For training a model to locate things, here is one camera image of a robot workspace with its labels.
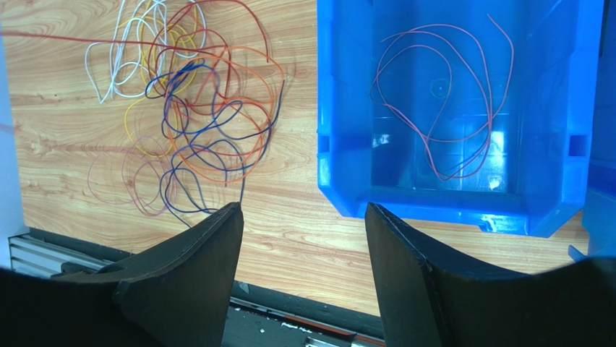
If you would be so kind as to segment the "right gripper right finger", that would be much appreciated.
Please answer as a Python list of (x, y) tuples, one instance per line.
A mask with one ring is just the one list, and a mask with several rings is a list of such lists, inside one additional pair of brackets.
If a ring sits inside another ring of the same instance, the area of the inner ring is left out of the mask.
[(613, 346), (615, 260), (534, 275), (478, 260), (383, 206), (365, 214), (388, 346)]

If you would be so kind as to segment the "left blue plastic bin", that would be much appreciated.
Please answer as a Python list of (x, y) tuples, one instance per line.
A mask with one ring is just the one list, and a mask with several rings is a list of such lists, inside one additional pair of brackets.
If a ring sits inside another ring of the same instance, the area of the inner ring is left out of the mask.
[(551, 236), (582, 207), (604, 1), (319, 1), (336, 210)]

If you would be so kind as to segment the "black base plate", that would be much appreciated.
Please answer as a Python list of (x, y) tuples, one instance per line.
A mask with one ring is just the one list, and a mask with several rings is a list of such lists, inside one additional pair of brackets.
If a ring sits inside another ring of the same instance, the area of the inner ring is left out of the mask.
[(223, 346), (384, 346), (379, 317), (235, 281)]

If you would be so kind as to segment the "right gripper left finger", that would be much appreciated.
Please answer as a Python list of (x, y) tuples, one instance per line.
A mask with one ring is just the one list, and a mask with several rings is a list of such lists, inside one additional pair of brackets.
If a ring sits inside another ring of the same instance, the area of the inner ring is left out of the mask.
[(64, 323), (85, 346), (219, 346), (243, 228), (232, 202), (96, 273), (55, 278)]

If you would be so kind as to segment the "blue plastic bin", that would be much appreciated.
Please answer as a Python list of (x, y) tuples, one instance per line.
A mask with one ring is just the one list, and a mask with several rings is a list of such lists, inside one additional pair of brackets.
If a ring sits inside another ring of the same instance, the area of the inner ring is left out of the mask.
[(582, 226), (589, 233), (586, 254), (570, 246), (569, 256), (615, 256), (615, 2), (605, 1), (599, 48), (588, 187)]
[(336, 210), (551, 236), (582, 207), (604, 1), (319, 1)]

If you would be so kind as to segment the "right blue plastic bin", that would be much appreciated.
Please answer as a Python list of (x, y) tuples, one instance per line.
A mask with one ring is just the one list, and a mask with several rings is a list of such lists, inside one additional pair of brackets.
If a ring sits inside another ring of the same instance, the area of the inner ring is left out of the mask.
[(589, 233), (586, 254), (570, 246), (569, 256), (615, 256), (615, 2), (605, 1), (599, 48), (588, 187), (582, 226)]

